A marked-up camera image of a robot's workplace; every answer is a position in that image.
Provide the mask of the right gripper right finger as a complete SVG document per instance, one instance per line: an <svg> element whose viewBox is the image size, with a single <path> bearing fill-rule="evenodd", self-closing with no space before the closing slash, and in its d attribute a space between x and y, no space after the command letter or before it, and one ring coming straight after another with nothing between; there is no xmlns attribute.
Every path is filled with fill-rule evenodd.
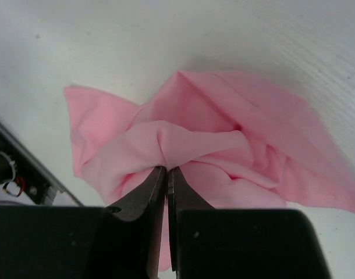
<svg viewBox="0 0 355 279"><path fill-rule="evenodd" d="M180 167L176 167L168 172L167 200L171 266L172 271L176 272L176 278L179 278L179 214L185 210L211 210L214 207L192 189L187 183Z"/></svg>

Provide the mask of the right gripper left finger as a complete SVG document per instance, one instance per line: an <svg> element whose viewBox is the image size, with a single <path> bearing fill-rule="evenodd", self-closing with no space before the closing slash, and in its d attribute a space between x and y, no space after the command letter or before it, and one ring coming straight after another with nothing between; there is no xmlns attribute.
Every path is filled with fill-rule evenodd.
<svg viewBox="0 0 355 279"><path fill-rule="evenodd" d="M166 168L156 167L107 207L112 213L109 260L116 278L157 278L166 195Z"/></svg>

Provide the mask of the pink t shirt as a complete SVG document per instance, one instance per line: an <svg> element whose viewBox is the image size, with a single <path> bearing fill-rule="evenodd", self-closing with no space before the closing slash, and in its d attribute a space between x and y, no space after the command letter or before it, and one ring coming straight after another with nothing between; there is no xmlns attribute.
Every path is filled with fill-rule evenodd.
<svg viewBox="0 0 355 279"><path fill-rule="evenodd" d="M73 170L109 205L166 168L158 271L172 269L168 172L214 209L180 212L179 278L329 278L288 202L355 213L355 178L312 108L239 71L178 72L143 105L64 89Z"/></svg>

